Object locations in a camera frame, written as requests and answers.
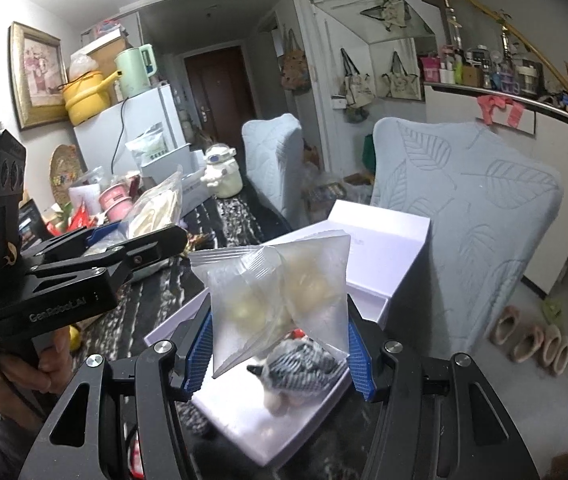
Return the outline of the plush cow toy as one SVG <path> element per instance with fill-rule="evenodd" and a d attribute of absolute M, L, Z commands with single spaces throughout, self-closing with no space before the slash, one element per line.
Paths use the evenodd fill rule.
<path fill-rule="evenodd" d="M 308 336 L 287 337 L 246 370 L 261 382 L 265 408 L 279 415 L 331 390 L 345 373 L 346 360 L 337 360 Z"/>

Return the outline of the clear bag yellow balls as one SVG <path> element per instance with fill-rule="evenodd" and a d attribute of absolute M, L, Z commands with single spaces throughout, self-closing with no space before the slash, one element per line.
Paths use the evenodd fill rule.
<path fill-rule="evenodd" d="M 326 231 L 283 244 L 192 252 L 191 268 L 210 294 L 213 376 L 264 356 L 295 328 L 346 359 L 350 245 L 346 232 Z"/>

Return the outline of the red snack packet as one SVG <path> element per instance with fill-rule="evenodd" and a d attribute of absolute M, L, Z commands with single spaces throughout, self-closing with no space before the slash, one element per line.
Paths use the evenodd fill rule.
<path fill-rule="evenodd" d="M 299 339 L 305 336 L 305 332 L 300 328 L 295 328 L 290 332 L 289 336 L 293 339 Z"/>

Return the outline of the pink cup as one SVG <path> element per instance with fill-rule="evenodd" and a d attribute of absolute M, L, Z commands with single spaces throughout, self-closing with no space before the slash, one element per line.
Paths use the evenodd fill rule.
<path fill-rule="evenodd" d="M 117 183 L 106 188 L 99 195 L 98 202 L 109 222 L 121 221 L 133 208 L 133 200 L 124 183 Z"/>

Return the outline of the white refrigerator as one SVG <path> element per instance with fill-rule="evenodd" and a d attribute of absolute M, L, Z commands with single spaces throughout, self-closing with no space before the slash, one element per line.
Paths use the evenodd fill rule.
<path fill-rule="evenodd" d="M 85 167 L 88 170 L 101 167 L 107 174 L 136 170 L 136 162 L 125 143 L 156 124 L 162 125 L 170 151 L 186 143 L 173 89 L 167 82 L 110 106 L 74 128 Z"/>

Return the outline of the lavender open gift box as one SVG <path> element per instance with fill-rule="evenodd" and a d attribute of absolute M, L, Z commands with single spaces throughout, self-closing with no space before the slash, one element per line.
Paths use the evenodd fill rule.
<path fill-rule="evenodd" d="M 208 315 L 213 358 L 195 405 L 256 464 L 284 463 L 349 384 L 350 314 L 381 322 L 428 230 L 425 217 L 339 200 L 326 220 L 267 244 L 198 250 L 205 288 L 146 342 Z"/>

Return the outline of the white astronaut jar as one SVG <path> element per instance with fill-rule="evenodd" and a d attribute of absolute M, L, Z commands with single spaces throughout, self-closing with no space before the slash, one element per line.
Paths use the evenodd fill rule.
<path fill-rule="evenodd" d="M 236 154 L 235 148 L 224 143 L 213 144 L 205 151 L 206 167 L 200 181 L 216 198 L 231 198 L 244 187 Z"/>

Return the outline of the yellow pot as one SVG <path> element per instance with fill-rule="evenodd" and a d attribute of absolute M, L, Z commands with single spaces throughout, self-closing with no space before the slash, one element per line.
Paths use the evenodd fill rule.
<path fill-rule="evenodd" d="M 64 107 L 73 127 L 81 125 L 110 106 L 108 88 L 121 78 L 121 70 L 105 77 L 100 70 L 91 70 L 62 87 Z"/>

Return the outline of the framed picture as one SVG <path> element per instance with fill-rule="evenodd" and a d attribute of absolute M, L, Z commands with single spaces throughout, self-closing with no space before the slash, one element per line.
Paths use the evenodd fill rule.
<path fill-rule="evenodd" d="M 20 130 L 68 119 L 62 89 L 68 82 L 59 38 L 13 22 L 8 39 L 12 102 Z"/>

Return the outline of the green electric kettle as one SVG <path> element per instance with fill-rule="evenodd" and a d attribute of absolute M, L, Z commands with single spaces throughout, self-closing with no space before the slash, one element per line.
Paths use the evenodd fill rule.
<path fill-rule="evenodd" d="M 125 99 L 131 99 L 151 88 L 150 78 L 155 76 L 158 70 L 151 44 L 128 48 L 120 52 L 114 62 L 121 73 L 120 86 Z"/>

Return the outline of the left blue leaf chair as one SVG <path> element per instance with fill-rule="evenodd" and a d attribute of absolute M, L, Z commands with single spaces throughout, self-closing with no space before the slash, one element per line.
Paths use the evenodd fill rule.
<path fill-rule="evenodd" d="M 258 195 L 291 226 L 299 226 L 302 206 L 303 135 L 301 123 L 286 113 L 249 120 L 241 128 L 246 176 Z"/>

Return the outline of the blue leaf chair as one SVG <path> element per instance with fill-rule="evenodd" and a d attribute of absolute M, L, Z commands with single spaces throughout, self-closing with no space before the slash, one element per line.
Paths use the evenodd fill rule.
<path fill-rule="evenodd" d="M 427 356 L 473 351 L 555 220 L 563 191 L 556 181 L 541 192 L 491 181 L 492 164 L 524 158 L 474 122 L 385 117 L 373 142 L 372 205 L 432 222 L 427 296 L 410 300 L 391 322 Z"/>
<path fill-rule="evenodd" d="M 301 123 L 286 113 L 249 120 L 241 128 L 246 176 L 258 195 L 291 226 L 299 226 L 302 206 L 303 135 Z"/>

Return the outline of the right blue leaf chair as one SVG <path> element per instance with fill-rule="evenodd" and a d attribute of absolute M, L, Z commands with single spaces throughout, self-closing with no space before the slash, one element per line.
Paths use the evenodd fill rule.
<path fill-rule="evenodd" d="M 524 158 L 474 122 L 385 117 L 373 142 L 372 205 L 432 222 L 427 296 L 410 300 L 391 322 L 427 356 L 473 351 L 555 220 L 563 191 L 556 181 L 541 192 L 491 181 L 492 164 Z"/>

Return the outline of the beige slippers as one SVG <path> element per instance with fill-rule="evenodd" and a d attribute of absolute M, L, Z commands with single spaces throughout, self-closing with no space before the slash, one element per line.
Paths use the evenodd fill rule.
<path fill-rule="evenodd" d="M 508 359 L 522 364 L 536 358 L 555 377 L 563 375 L 568 365 L 568 337 L 560 328 L 556 324 L 523 326 L 522 315 L 514 306 L 502 310 L 490 330 L 489 340 L 497 347 L 514 342 Z"/>

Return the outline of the brown hanging tote bag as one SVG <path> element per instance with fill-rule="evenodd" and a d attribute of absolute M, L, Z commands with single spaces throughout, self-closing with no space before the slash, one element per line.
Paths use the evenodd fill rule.
<path fill-rule="evenodd" d="M 307 56 L 292 28 L 288 29 L 285 40 L 281 84 L 285 90 L 293 93 L 305 93 L 312 88 Z"/>

